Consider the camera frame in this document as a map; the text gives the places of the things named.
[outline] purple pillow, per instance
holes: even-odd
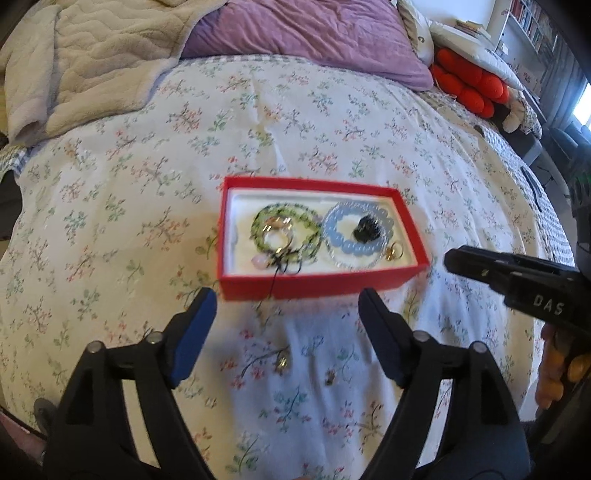
[[[433,87],[388,0],[229,0],[199,21],[181,56],[251,53],[305,57],[412,90]]]

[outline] hand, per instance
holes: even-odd
[[[556,327],[549,323],[546,323],[542,328],[544,353],[538,370],[539,379],[535,401],[544,410],[550,408],[552,402],[560,400],[564,394],[564,385],[560,379],[566,369],[565,357],[554,346],[555,333]],[[580,381],[589,367],[591,367],[591,353],[575,358],[569,365],[569,381],[573,383]]]

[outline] jewelry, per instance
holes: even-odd
[[[324,384],[327,387],[331,387],[332,385],[334,385],[336,382],[336,372],[333,369],[328,369],[326,371],[326,379],[324,381]]]
[[[299,203],[275,203],[264,207],[256,214],[251,226],[251,239],[260,252],[252,259],[255,268],[264,270],[271,265],[285,265],[289,262],[301,264],[312,260],[318,254],[322,244],[322,218],[317,212]],[[301,246],[292,248],[294,222],[302,224],[311,230]],[[281,231],[285,235],[285,243],[281,248],[270,248],[267,243],[267,234],[272,231]]]
[[[361,215],[362,221],[358,224],[358,228],[361,226],[364,230],[361,238],[367,238],[369,240],[370,237],[375,237],[375,239],[367,243],[345,240],[345,236],[337,230],[337,223],[346,215]],[[340,202],[324,217],[324,243],[326,244],[330,259],[337,267],[347,268],[351,271],[369,270],[375,267],[384,257],[388,248],[388,242],[394,236],[393,227],[394,220],[388,216],[387,210],[380,208],[376,203],[356,201]],[[340,248],[346,255],[353,254],[355,257],[370,257],[374,255],[375,258],[370,263],[361,266],[350,264],[338,258],[335,252],[336,248]]]
[[[285,370],[289,369],[289,367],[289,356],[286,352],[280,352],[277,355],[277,360],[275,360],[275,372],[278,373],[280,377],[283,377],[283,373],[285,373]]]
[[[398,241],[395,241],[386,249],[386,261],[400,260],[404,255],[404,246]]]
[[[345,236],[337,230],[338,222],[347,215],[362,216],[353,231],[356,241],[345,240]],[[394,236],[394,220],[388,216],[388,211],[371,202],[337,203],[324,217],[322,228],[332,248],[340,248],[345,254],[356,257],[367,257],[385,250],[384,242],[387,244]]]
[[[379,238],[379,226],[375,218],[371,215],[364,216],[357,224],[357,228],[353,230],[353,236],[363,244],[377,240]]]
[[[267,235],[271,232],[281,232],[285,236],[285,244],[278,248],[272,248],[267,242]],[[289,248],[294,239],[293,225],[290,217],[275,216],[268,218],[262,228],[263,245],[265,251],[273,252],[275,255],[281,255],[283,250]]]

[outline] green beaded bracelet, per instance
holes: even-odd
[[[281,255],[282,261],[304,261],[316,257],[322,244],[322,219],[317,212],[299,203],[275,203],[267,205],[256,214],[251,226],[251,239],[256,245],[256,249],[268,255],[275,252],[269,248],[263,236],[263,228],[266,221],[271,217],[291,218],[297,223],[302,224],[312,233],[308,235],[298,249],[286,249],[286,253]]]

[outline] white pillow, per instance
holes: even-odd
[[[494,73],[515,90],[523,90],[523,85],[513,70],[474,37],[439,22],[431,23],[430,30],[433,41],[440,47],[447,47],[487,72]]]
[[[391,0],[390,3],[398,8],[410,44],[418,59],[430,67],[435,58],[435,45],[429,32],[429,20],[417,10],[412,0]]]

